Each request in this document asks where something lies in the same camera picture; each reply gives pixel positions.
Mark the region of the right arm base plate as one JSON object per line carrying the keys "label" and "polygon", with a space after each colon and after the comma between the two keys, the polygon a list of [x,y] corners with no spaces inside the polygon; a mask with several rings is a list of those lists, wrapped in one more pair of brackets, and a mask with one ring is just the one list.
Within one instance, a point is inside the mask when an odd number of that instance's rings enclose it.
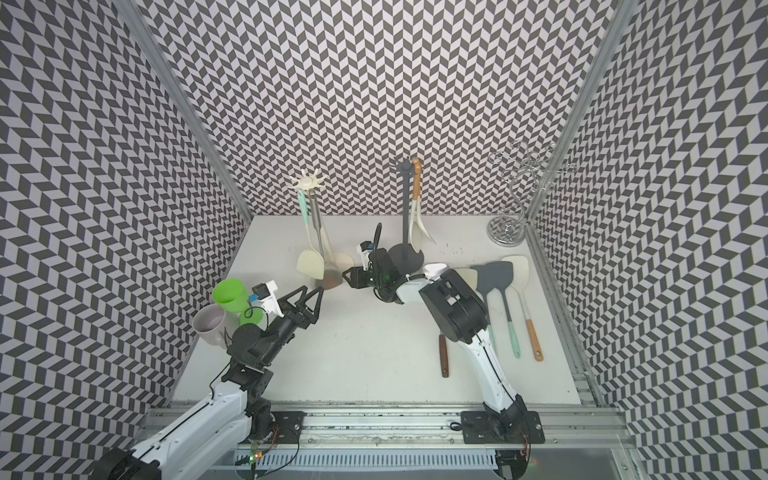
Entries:
{"label": "right arm base plate", "polygon": [[546,442],[540,416],[535,411],[525,411],[512,423],[494,412],[462,411],[460,425],[465,444],[540,445]]}

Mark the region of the grey turner mint handle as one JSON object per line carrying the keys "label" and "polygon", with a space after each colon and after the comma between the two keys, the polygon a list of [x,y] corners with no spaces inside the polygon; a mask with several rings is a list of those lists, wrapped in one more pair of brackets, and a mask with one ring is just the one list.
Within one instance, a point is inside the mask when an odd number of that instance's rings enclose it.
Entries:
{"label": "grey turner mint handle", "polygon": [[496,349],[496,341],[494,336],[494,331],[492,327],[492,321],[490,316],[490,304],[488,300],[488,294],[492,290],[493,286],[489,283],[490,277],[488,276],[488,273],[486,272],[486,266],[485,265],[473,265],[470,267],[471,270],[473,270],[477,274],[477,286],[476,291],[480,294],[482,297],[482,300],[486,306],[486,317],[487,317],[487,323],[488,323],[488,335],[490,338],[491,345],[493,349]]}

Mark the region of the cream utensil rack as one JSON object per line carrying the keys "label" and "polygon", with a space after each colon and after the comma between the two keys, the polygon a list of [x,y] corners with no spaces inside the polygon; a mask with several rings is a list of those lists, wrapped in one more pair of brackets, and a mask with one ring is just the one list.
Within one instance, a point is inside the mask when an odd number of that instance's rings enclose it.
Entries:
{"label": "cream utensil rack", "polygon": [[309,230],[312,236],[314,248],[317,249],[325,261],[325,275],[322,280],[310,278],[314,285],[322,286],[330,290],[340,286],[344,280],[342,273],[355,265],[354,259],[343,252],[336,251],[331,244],[327,229],[325,228],[323,217],[320,211],[318,191],[323,187],[322,175],[319,171],[308,173],[304,170],[299,178],[295,180],[293,188],[304,191],[307,208],[309,212]]}

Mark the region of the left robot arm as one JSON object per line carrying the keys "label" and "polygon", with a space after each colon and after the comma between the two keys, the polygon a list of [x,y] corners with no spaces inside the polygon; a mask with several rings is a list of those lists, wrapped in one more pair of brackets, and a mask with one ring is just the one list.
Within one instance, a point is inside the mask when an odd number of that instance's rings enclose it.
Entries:
{"label": "left robot arm", "polygon": [[298,444],[304,411],[271,410],[264,392],[269,367],[298,329],[315,324],[324,288],[302,286],[277,300],[283,315],[266,329],[239,327],[230,360],[212,393],[156,434],[128,450],[113,448],[94,462],[90,479],[197,479],[245,441]]}

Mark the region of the cream spatula wooden handle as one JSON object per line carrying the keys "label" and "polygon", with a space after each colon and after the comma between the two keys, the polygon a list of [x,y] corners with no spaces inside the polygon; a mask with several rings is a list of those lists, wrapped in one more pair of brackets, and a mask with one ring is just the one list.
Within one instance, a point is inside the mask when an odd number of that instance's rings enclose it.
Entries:
{"label": "cream spatula wooden handle", "polygon": [[526,287],[528,285],[531,273],[529,260],[524,255],[510,255],[504,257],[503,261],[511,264],[513,267],[513,280],[511,282],[511,287],[516,291],[519,298],[534,359],[537,362],[543,362],[543,351],[526,298]]}

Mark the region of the grey spatula mint handle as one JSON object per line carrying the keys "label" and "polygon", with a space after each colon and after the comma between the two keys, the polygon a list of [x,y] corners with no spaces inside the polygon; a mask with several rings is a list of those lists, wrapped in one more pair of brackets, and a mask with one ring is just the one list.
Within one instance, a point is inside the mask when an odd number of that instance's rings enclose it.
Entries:
{"label": "grey spatula mint handle", "polygon": [[520,344],[514,328],[507,299],[507,289],[511,286],[514,279],[513,265],[510,262],[498,260],[487,263],[485,267],[490,276],[492,286],[497,289],[501,295],[512,352],[517,359],[520,359]]}

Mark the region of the cream turner mint handle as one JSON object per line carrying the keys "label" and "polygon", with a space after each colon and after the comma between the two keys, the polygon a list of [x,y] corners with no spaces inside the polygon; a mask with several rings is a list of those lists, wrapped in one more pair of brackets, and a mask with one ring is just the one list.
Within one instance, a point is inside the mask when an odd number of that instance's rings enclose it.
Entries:
{"label": "cream turner mint handle", "polygon": [[473,291],[477,291],[479,274],[475,269],[457,268],[456,272]]}

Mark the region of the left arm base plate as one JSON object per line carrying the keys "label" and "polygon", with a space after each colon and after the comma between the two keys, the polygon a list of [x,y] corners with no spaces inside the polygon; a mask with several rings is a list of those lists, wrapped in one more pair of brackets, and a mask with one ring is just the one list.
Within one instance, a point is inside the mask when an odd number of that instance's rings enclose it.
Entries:
{"label": "left arm base plate", "polygon": [[267,445],[297,444],[302,434],[306,413],[303,411],[261,412],[250,419],[246,440]]}

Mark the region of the cream spoon brown handle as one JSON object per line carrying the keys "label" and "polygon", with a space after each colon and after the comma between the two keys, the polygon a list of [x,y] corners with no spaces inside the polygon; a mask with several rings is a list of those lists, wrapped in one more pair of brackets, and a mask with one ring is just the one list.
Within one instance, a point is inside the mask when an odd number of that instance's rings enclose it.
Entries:
{"label": "cream spoon brown handle", "polygon": [[421,213],[421,196],[422,196],[422,162],[419,158],[414,157],[412,159],[413,165],[413,192],[412,201],[410,206],[410,224],[409,224],[409,241],[413,249],[420,253],[422,251],[422,244],[424,240],[428,240],[434,243],[434,239],[429,234],[426,226],[423,223]]}

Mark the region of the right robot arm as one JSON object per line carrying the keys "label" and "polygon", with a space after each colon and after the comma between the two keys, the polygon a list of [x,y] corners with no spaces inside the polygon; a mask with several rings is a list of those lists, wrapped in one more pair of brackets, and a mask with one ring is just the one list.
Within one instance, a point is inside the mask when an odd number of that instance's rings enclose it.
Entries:
{"label": "right robot arm", "polygon": [[387,250],[371,247],[367,264],[343,271],[342,278],[353,289],[372,288],[384,303],[405,304],[407,295],[402,291],[414,287],[441,335],[466,353],[480,386],[493,438],[531,438],[531,412],[506,378],[491,343],[488,308],[457,270],[433,263],[415,273],[402,273]]}

